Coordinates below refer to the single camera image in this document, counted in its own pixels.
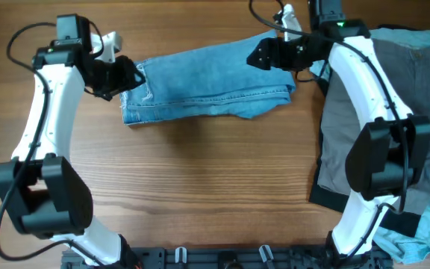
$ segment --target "dark gray garment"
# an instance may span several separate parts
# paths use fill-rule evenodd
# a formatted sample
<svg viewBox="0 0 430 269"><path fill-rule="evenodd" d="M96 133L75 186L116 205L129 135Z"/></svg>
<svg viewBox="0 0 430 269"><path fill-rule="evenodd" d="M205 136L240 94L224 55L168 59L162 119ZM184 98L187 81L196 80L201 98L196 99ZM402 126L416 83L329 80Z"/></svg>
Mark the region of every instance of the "dark gray garment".
<svg viewBox="0 0 430 269"><path fill-rule="evenodd" d="M430 119L430 47L409 49L388 41L374 40L376 55L399 97L415 114ZM323 110L322 145L318 184L349 195L344 163L361 130L356 111L339 76L330 80ZM430 200L430 149L420 182L408 190L406 211L422 214Z"/></svg>

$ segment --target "black mounting plate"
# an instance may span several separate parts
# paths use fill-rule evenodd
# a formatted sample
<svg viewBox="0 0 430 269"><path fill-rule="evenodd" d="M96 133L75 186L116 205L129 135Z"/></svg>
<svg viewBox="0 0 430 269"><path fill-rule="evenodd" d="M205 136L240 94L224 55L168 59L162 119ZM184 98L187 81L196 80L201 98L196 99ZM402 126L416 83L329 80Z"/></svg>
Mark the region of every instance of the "black mounting plate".
<svg viewBox="0 0 430 269"><path fill-rule="evenodd" d="M293 246L272 248L275 269L325 269L321 262L324 246ZM182 267L175 263L175 250L162 247L133 247L144 269L219 269L219 254L233 252L243 269L267 269L258 249L187 249L187 263ZM61 269L89 269L84 260L71 250L64 251ZM391 269L393 260L377 246L373 246L370 260L359 269Z"/></svg>

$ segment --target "wood grain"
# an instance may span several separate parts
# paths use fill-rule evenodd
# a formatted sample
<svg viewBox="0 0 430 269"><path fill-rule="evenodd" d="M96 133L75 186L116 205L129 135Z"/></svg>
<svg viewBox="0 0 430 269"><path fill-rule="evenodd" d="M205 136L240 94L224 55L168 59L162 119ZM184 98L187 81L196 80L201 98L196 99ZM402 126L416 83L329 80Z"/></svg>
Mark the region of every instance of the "wood grain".
<svg viewBox="0 0 430 269"><path fill-rule="evenodd" d="M24 25L79 13L102 33L118 31L122 53L134 60L267 30L251 18L246 1L238 0L1 4L8 2L0 0L0 162L19 142L33 96L32 76L4 55L11 34ZM308 29L306 2L292 3ZM363 17L371 27L389 22L430 28L430 1L345 0L344 6L348 16ZM271 1L256 7L266 17L278 8ZM29 62L52 38L50 28L24 33L13 54ZM83 96L71 161L92 191L95 214L132 246L321 244L340 219L337 212L307 202L324 98L315 84L303 84L292 100L253 120L191 117L129 128L122 124L117 99ZM47 244L17 235L8 218L1 241L12 255ZM0 268L57 268L62 249L27 262L0 259ZM413 268L430 268L430 260Z"/></svg>

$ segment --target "light blue fabric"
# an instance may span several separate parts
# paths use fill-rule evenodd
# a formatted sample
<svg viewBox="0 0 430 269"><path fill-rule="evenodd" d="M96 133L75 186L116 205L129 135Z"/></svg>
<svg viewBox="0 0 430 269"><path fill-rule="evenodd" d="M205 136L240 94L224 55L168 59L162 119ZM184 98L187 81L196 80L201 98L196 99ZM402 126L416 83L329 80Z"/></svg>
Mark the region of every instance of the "light blue fabric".
<svg viewBox="0 0 430 269"><path fill-rule="evenodd" d="M421 216L414 238L380 227L374 242L397 262L405 265L421 262L430 254L430 205Z"/></svg>
<svg viewBox="0 0 430 269"><path fill-rule="evenodd" d="M371 30L371 38L377 40L386 40L394 42L401 46L406 46L411 49L422 49L430 46L430 30L427 31L409 31L402 29L376 29ZM321 68L323 67L324 61L317 61L313 63L310 71L313 74L319 75ZM322 78L329 80L329 73L331 68L329 65L326 67L325 72L322 74Z"/></svg>
<svg viewBox="0 0 430 269"><path fill-rule="evenodd" d="M196 115L253 118L290 103L290 72L246 64L269 31L238 42L209 46L137 63L146 83L120 94L124 124L154 123Z"/></svg>

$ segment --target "denim shorts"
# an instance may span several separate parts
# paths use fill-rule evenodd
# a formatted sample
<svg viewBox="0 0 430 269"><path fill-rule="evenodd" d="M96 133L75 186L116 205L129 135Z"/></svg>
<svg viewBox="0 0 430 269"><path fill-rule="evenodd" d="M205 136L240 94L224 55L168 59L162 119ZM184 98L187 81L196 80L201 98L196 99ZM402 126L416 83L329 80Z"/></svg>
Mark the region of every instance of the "denim shorts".
<svg viewBox="0 0 430 269"><path fill-rule="evenodd" d="M124 124L197 115L253 118L290 103L293 76L249 66L247 56L269 31L246 40L136 62L146 83L121 93Z"/></svg>

